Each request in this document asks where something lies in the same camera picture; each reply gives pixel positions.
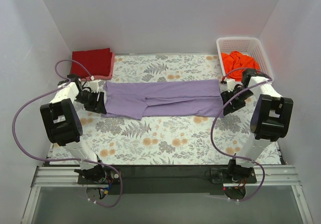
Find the purple t shirt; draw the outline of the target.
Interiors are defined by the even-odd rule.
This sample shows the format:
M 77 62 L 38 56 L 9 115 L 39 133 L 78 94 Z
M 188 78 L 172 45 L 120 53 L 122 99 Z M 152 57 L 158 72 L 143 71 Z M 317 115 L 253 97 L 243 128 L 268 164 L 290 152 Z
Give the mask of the purple t shirt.
M 106 118 L 223 117 L 219 80 L 112 83 L 107 93 Z

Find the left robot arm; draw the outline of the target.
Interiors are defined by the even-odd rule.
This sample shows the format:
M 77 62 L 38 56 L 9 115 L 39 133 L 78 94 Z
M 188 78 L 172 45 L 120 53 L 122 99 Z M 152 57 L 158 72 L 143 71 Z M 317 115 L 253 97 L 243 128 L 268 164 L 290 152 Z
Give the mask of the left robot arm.
M 40 113 L 47 136 L 51 143 L 69 151 L 77 160 L 80 169 L 76 172 L 94 183 L 103 183 L 107 178 L 101 160 L 88 145 L 81 140 L 83 128 L 74 108 L 74 102 L 83 104 L 86 111 L 106 114 L 104 93 L 99 91 L 99 81 L 90 77 L 82 83 L 75 74 L 58 83 L 59 90 L 54 98 L 40 107 Z

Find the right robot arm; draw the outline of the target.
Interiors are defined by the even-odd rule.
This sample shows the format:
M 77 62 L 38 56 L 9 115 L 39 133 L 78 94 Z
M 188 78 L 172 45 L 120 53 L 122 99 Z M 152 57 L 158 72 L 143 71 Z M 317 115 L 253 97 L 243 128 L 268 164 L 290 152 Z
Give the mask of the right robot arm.
M 286 136 L 293 109 L 293 100 L 273 88 L 269 75 L 253 68 L 242 68 L 242 71 L 239 84 L 227 76 L 221 81 L 227 85 L 227 90 L 221 93 L 225 116 L 245 107 L 249 97 L 257 99 L 250 121 L 251 134 L 237 153 L 238 158 L 233 157 L 228 163 L 227 177 L 235 183 L 250 178 L 254 174 L 254 161 L 263 150 Z

